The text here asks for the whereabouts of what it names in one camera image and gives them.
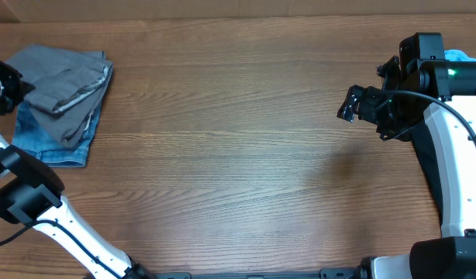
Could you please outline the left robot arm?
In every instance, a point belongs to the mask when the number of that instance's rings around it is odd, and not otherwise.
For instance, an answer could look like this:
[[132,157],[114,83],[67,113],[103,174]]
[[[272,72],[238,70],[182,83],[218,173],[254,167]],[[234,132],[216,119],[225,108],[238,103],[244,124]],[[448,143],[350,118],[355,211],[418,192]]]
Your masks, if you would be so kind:
[[74,210],[63,190],[63,182],[50,167],[0,134],[0,218],[23,226],[0,246],[35,229],[55,240],[94,278],[154,276],[103,239]]

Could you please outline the grey shorts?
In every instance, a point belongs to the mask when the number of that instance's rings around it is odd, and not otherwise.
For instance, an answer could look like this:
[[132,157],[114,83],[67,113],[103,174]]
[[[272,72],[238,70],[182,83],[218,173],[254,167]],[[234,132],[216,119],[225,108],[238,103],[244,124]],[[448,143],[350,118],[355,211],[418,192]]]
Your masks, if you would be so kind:
[[47,144],[75,148],[105,94],[113,62],[102,51],[75,52],[35,44],[6,63],[35,87],[18,107],[13,143],[39,151]]

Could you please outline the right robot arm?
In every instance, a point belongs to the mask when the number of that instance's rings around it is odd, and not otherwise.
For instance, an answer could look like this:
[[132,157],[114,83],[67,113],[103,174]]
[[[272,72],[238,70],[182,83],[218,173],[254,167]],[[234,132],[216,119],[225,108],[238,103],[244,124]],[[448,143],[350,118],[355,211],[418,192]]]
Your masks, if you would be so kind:
[[346,278],[476,278],[476,60],[416,33],[377,69],[382,86],[352,86],[337,113],[410,142],[440,216],[441,236],[407,254],[367,257]]

